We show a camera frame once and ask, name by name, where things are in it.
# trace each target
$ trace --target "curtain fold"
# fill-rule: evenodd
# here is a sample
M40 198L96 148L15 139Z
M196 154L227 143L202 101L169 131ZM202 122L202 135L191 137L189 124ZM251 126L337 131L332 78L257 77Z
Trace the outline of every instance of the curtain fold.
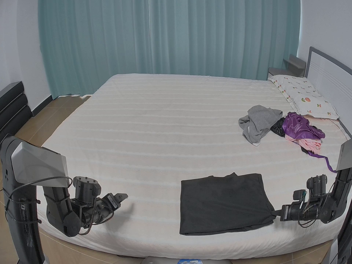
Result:
M265 80L296 55L300 0L39 0L52 96L117 73Z

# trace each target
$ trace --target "gray towel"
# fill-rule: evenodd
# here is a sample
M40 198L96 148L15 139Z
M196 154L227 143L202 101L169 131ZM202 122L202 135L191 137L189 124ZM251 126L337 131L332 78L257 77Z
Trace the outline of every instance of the gray towel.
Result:
M243 129L243 135L255 146L282 117L282 111L256 105L248 110L248 115L238 120L238 125Z

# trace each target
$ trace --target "white headboard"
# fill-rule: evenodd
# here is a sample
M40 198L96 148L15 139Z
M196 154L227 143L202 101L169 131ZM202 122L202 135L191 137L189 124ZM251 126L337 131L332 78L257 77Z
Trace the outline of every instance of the white headboard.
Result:
M306 75L316 90L339 114L340 123L352 133L352 70L329 55L310 47Z

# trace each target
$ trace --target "pink cloth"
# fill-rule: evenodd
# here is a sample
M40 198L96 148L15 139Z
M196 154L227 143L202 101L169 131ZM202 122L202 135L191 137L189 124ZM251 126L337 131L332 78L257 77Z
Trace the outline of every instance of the pink cloth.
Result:
M294 139L287 134L285 134L285 139L294 143L299 144L301 147L305 148L307 151L311 151L312 153L319 155L321 140L318 139Z

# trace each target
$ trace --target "mattress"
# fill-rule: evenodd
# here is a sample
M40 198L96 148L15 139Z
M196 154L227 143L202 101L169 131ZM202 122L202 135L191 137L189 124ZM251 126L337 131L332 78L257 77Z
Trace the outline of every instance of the mattress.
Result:
M112 220L73 238L48 223L43 202L38 205L41 227L74 244L136 257L265 257L333 239L347 210L329 224L317 221L309 228L277 217L274 224L248 232L179 234L184 179L260 173L275 209L291 204L293 191L305 189L312 176L326 174L327 189L332 185L336 175L324 159L306 155L273 132L258 147L243 137L238 119L257 104L284 114L292 111L269 81L151 74L111 77L43 146L66 156L70 177L98 180L101 196L127 193L129 198ZM325 132L321 154L335 168L347 135L337 121L312 119L311 123ZM41 187L38 198L44 200Z

